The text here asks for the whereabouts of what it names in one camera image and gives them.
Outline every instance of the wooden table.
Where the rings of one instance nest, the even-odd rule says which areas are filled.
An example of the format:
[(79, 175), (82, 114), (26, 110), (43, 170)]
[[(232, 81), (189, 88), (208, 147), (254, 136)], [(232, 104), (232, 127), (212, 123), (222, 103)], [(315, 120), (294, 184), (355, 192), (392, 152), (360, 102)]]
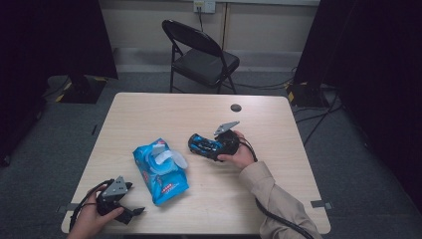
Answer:
[[(240, 112), (231, 111), (238, 104)], [(134, 188), (120, 201), (146, 212), (128, 225), (113, 221), (105, 233), (117, 234), (259, 234), (264, 220), (254, 196), (238, 180), (240, 170), (189, 151), (193, 133), (213, 139), (224, 122), (239, 120), (258, 159), (267, 163), (276, 182), (301, 201), (319, 233), (329, 232), (317, 184), (288, 101), (282, 97), (120, 93), (114, 98), (104, 126), (72, 202), (79, 203), (98, 183), (122, 175)], [(190, 188), (157, 207), (136, 167), (132, 152), (162, 137), (189, 163)], [(72, 212), (62, 230), (69, 231)]]

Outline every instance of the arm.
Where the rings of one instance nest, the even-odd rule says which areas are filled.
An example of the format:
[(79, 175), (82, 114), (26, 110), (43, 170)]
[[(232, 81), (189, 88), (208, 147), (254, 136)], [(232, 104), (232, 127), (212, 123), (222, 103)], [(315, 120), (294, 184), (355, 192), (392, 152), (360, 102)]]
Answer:
[[(240, 132), (235, 131), (235, 133), (241, 141), (245, 140)], [(291, 194), (275, 184), (273, 175), (265, 162), (255, 162), (248, 147), (240, 144), (234, 155), (221, 154), (218, 159), (231, 161), (237, 167), (243, 169), (239, 176), (240, 180), (257, 197), (264, 208), (301, 226), (314, 238), (321, 238), (317, 232), (317, 227), (305, 213), (304, 206)], [(268, 217), (261, 225), (260, 234), (262, 238), (304, 238), (294, 229)]]

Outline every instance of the sleeve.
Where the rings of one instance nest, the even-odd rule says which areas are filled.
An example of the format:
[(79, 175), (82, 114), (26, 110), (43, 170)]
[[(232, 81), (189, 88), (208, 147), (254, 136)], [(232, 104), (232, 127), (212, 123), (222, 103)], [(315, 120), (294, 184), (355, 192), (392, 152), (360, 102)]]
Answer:
[[(301, 226), (314, 238), (321, 238), (317, 227), (305, 213), (304, 206), (291, 194), (276, 185), (265, 162), (252, 163), (242, 170), (239, 177), (268, 211)], [(304, 238), (294, 229), (268, 217), (261, 225), (260, 234), (263, 239)]]

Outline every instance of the folding chair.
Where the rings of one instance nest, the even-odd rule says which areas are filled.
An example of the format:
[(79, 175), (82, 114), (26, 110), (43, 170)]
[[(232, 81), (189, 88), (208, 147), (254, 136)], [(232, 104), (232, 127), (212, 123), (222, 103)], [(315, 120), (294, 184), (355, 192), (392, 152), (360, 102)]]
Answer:
[[(231, 74), (239, 67), (238, 57), (223, 51), (207, 34), (182, 23), (164, 20), (162, 29), (172, 43), (171, 93), (173, 88), (183, 93), (173, 86), (174, 72), (176, 72), (208, 88), (218, 88), (218, 94), (221, 86), (232, 89), (233, 93), (237, 94)], [(177, 43), (188, 46), (191, 50), (183, 54)], [(226, 79), (230, 86), (223, 85)]]

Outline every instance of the hand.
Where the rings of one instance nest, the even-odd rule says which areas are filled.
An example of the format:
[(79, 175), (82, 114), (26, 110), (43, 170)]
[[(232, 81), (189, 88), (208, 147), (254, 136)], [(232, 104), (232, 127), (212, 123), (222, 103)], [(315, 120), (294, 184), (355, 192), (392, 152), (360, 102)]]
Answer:
[[(245, 142), (245, 136), (241, 132), (234, 130), (234, 133), (238, 136), (241, 142)], [(222, 161), (231, 161), (240, 169), (243, 169), (255, 162), (252, 152), (242, 143), (239, 144), (239, 148), (234, 155), (220, 154), (217, 158)]]
[(102, 186), (93, 192), (85, 202), (85, 206), (81, 209), (74, 228), (68, 235), (68, 239), (72, 238), (93, 238), (106, 226), (106, 224), (123, 212), (123, 208), (117, 208), (104, 216), (97, 212), (97, 192), (102, 191), (106, 186)]

